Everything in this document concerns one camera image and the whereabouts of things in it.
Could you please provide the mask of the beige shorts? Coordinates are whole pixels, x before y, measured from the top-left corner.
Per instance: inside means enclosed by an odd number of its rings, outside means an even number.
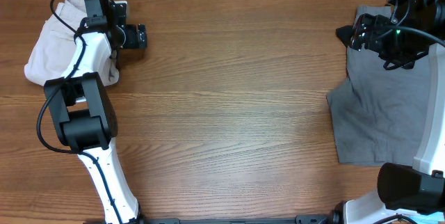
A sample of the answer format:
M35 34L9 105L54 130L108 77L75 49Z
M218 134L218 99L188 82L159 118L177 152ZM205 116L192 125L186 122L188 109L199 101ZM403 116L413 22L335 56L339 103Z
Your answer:
M74 76L98 72L104 86L118 82L115 54L106 36L93 32L74 38L74 33L63 25L66 22L72 28L78 28L86 16L84 0L65 0L57 5L56 14L44 23L29 61L24 66L24 74L29 81L42 86L48 80L66 77L79 58L82 42L86 42L85 53Z

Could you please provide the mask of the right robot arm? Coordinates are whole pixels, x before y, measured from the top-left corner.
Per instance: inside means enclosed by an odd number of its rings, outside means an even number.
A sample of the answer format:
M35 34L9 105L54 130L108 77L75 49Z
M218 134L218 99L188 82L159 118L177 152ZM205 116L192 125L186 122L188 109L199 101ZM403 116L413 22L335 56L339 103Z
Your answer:
M444 0L360 6L336 31L347 79L327 94L341 163L380 167L331 223L418 223L444 213Z

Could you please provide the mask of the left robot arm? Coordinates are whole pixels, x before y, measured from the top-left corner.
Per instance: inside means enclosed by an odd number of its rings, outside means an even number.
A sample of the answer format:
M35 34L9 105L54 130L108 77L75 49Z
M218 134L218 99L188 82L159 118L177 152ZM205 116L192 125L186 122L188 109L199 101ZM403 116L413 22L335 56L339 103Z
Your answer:
M124 176L116 150L118 121L107 95L108 74L122 49L146 49L143 24L128 24L126 1L84 0L86 16L74 30L76 50L57 79L44 84L46 101L36 124L49 150L75 154L89 172L104 208L105 223L146 223ZM49 111L56 149L42 137L42 115Z

